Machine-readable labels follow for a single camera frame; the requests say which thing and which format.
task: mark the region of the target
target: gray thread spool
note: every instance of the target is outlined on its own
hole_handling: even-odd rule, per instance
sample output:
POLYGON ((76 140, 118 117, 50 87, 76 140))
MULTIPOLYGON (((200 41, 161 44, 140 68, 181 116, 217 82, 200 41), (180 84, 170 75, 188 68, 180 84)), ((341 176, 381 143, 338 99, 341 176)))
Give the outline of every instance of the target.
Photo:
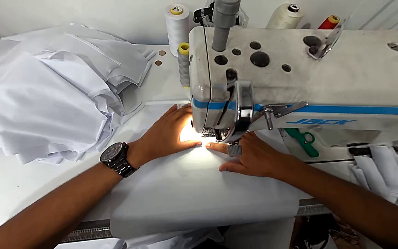
POLYGON ((177 61, 179 64, 180 84, 190 87, 190 60, 188 58, 190 45, 186 42, 179 44, 177 48, 177 61))
POLYGON ((239 7, 240 0, 216 0, 214 2, 214 36, 211 47, 215 51, 222 52, 225 50, 229 28, 236 23, 236 14, 239 7))

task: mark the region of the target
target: white thread spool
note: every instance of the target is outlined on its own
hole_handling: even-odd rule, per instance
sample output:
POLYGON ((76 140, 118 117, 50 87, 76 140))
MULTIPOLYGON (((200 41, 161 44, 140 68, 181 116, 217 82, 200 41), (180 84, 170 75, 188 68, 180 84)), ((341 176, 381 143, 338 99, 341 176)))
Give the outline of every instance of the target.
POLYGON ((297 5, 284 3, 274 10, 266 28, 297 28, 297 25, 299 24, 300 20, 302 20, 304 15, 305 11, 297 7, 297 5))
POLYGON ((170 4, 165 8, 165 21, 169 35, 170 51, 174 56, 177 56, 179 44, 188 42, 188 33, 190 32, 189 15, 190 11, 179 3, 170 4))

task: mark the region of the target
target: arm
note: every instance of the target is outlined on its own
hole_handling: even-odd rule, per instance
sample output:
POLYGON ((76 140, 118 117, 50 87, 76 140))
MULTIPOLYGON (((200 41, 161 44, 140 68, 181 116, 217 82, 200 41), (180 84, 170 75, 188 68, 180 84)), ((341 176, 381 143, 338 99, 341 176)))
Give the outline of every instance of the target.
MULTIPOLYGON (((239 162, 227 162, 220 171, 276 178, 315 197, 343 221, 383 248, 398 248, 398 207, 372 192, 280 153, 253 132, 240 140, 239 162)), ((226 153, 225 144, 207 148, 226 153)))
MULTIPOLYGON (((162 156, 200 145, 179 141, 191 106, 170 108, 139 140, 129 143, 127 160, 139 168, 162 156)), ((0 227, 0 248, 54 248, 122 177, 98 163, 36 201, 0 227)))

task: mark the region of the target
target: green scissors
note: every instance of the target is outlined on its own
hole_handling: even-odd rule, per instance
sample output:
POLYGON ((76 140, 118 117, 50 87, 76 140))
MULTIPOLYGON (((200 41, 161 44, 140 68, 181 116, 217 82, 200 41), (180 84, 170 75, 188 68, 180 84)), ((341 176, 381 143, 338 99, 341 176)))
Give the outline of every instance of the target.
POLYGON ((319 152, 314 149, 314 147, 311 145, 314 143, 316 138, 314 137, 313 134, 311 133, 300 133, 299 128, 285 128, 285 131, 292 137, 297 139, 299 142, 300 146, 305 150, 305 152, 308 154, 310 157, 318 157, 319 152), (308 141, 305 138, 305 135, 310 135, 311 136, 311 141, 308 141))

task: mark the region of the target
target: blue stripe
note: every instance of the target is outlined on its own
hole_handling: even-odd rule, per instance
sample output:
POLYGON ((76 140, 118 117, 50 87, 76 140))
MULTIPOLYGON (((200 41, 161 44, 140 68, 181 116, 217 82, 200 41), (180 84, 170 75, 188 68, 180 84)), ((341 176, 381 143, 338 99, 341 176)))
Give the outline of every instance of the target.
MULTIPOLYGON (((263 108, 262 105, 254 104, 254 110, 255 110, 255 111, 261 111, 262 108, 263 108)), ((228 104, 228 109, 235 111, 235 110, 236 110, 236 103, 235 103, 234 101, 231 101, 231 102, 228 104)))
MULTIPOLYGON (((211 110, 220 110, 225 106, 225 102, 200 102, 193 99, 193 104, 198 108, 208 108, 211 110)), ((236 110, 236 104, 231 101, 228 105, 231 110, 236 110)), ((260 111, 262 105, 254 105, 255 111, 260 111)), ((380 106, 343 106, 343 105, 308 105, 295 112, 300 113, 349 113, 349 114, 386 114, 398 115, 398 107, 380 107, 380 106)))
POLYGON ((220 110, 224 109, 226 102, 200 102, 197 99, 193 99, 193 105, 195 105, 197 108, 208 108, 210 110, 220 110))
POLYGON ((296 112, 398 115, 398 107, 307 105, 299 110, 296 110, 296 112))
POLYGON ((200 102, 199 100, 193 98, 193 105, 195 105, 197 108, 207 108, 208 107, 208 102, 200 102))

